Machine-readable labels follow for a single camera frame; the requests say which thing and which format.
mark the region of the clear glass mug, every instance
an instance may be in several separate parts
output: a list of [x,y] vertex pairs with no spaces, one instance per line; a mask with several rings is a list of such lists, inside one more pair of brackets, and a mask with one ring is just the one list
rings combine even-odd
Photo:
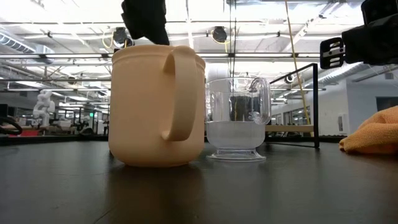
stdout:
[[256,152],[271,120],[269,82],[264,78],[222,78],[206,83],[206,133],[217,151],[209,158],[262,161]]

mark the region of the rope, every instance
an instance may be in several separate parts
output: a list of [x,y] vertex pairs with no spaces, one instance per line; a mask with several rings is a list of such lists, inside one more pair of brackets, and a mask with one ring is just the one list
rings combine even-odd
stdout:
[[[287,7],[287,0],[285,0],[285,8],[286,8],[286,15],[287,15],[287,23],[289,25],[289,34],[290,34],[290,44],[292,45],[292,53],[293,53],[293,60],[294,60],[294,67],[296,70],[298,70],[297,68],[297,59],[296,59],[296,54],[294,52],[294,43],[293,43],[293,35],[292,35],[292,26],[290,25],[290,18],[289,18],[289,8]],[[304,115],[305,118],[307,119],[307,124],[311,124],[310,122],[310,117],[308,116],[308,112],[307,112],[307,102],[305,101],[305,93],[303,91],[303,86],[301,84],[301,78],[299,73],[297,72],[296,74],[297,76],[297,81],[298,81],[298,85],[300,87],[300,92],[301,92],[301,97],[303,99],[303,106],[304,106]]]

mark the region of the black metal rack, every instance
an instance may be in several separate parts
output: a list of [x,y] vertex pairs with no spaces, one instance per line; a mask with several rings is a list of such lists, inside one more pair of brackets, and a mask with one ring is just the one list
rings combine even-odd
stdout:
[[[314,147],[315,149],[319,149],[319,120],[318,120],[318,112],[319,112],[319,104],[318,104],[318,64],[311,63],[306,65],[296,71],[290,72],[282,77],[279,77],[270,82],[270,84],[276,83],[277,81],[283,80],[285,77],[289,77],[291,75],[295,75],[298,72],[304,71],[308,68],[312,67],[312,78],[313,78],[313,138],[269,138],[266,136],[265,142],[269,144],[285,144],[290,146],[299,146],[299,147]],[[286,143],[278,143],[278,142],[305,142],[305,141],[313,141],[314,146],[305,146],[300,144],[286,144]]]

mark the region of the glass base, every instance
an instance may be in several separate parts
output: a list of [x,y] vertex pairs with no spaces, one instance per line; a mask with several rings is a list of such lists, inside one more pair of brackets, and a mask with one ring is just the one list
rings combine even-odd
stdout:
[[207,158],[216,161],[230,162],[260,162],[266,159],[257,153],[256,149],[217,149],[217,151]]

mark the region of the orange towel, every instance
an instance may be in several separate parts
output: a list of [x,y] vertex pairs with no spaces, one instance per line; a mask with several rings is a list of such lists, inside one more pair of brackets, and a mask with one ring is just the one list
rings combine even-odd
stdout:
[[339,148],[347,153],[398,153],[398,106],[371,116],[354,134],[341,140]]

